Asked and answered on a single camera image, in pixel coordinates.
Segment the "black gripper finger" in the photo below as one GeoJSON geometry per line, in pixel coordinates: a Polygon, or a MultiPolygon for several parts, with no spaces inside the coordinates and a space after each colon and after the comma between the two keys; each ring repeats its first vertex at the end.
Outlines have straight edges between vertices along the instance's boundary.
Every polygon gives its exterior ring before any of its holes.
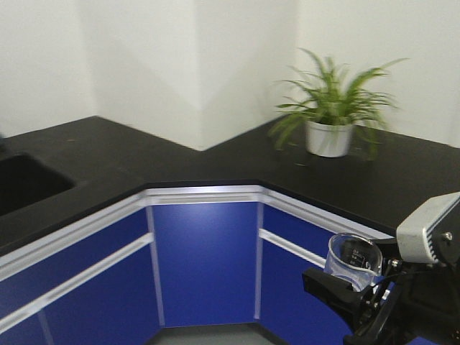
{"type": "Polygon", "coordinates": [[[308,268],[302,278],[304,291],[326,304],[353,332],[361,326],[367,288],[355,291],[350,282],[316,268],[308,268]]]}
{"type": "Polygon", "coordinates": [[[399,260],[399,249],[396,239],[374,239],[373,244],[380,250],[383,261],[399,260]]]}

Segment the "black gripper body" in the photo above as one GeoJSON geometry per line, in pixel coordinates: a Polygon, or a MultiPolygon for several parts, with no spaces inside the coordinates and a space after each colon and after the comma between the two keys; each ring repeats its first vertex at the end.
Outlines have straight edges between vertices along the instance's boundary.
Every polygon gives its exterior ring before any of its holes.
{"type": "Polygon", "coordinates": [[[459,267],[432,267],[401,275],[379,313],[344,337],[344,344],[408,344],[421,337],[459,343],[459,267]]]}

